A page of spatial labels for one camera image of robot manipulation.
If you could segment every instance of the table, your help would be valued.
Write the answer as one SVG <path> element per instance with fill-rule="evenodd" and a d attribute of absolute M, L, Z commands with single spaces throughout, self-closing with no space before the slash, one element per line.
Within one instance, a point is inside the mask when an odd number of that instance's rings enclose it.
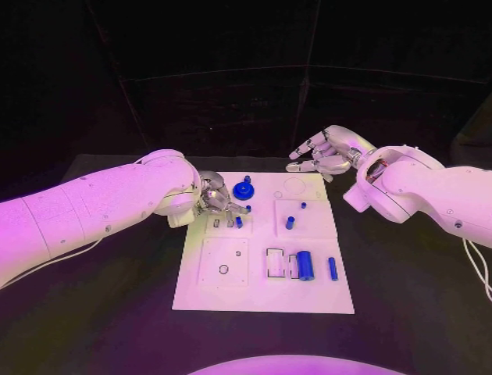
<path fill-rule="evenodd" d="M 134 156 L 79 155 L 63 181 Z M 189 158 L 201 170 L 278 172 L 287 159 Z M 492 373 L 492 305 L 459 238 L 326 185 L 355 315 L 173 311 L 186 228 L 150 216 L 0 291 L 0 374 L 186 374 L 257 355 L 326 355 L 404 373 Z M 492 272 L 492 250 L 485 249 Z"/>

